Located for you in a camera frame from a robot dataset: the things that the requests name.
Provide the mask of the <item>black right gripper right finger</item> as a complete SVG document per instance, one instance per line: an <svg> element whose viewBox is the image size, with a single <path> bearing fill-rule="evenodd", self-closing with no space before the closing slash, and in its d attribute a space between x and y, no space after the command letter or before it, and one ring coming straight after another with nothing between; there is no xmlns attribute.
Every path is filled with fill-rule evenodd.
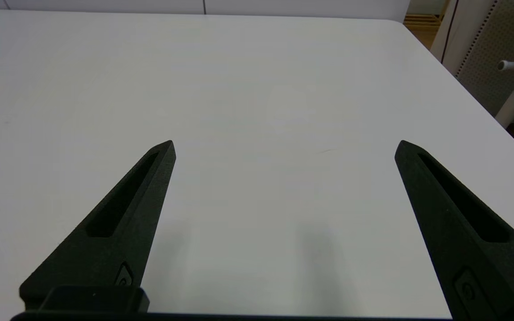
<svg viewBox="0 0 514 321"><path fill-rule="evenodd" d="M394 160L453 320L514 321L514 228L420 146Z"/></svg>

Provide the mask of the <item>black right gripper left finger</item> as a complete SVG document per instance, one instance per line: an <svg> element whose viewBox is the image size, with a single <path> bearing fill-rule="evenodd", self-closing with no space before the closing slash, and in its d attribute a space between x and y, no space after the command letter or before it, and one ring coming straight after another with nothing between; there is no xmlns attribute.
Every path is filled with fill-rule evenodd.
<svg viewBox="0 0 514 321"><path fill-rule="evenodd" d="M171 140L149 149L20 285L26 310L59 286L139 286L176 161Z"/></svg>

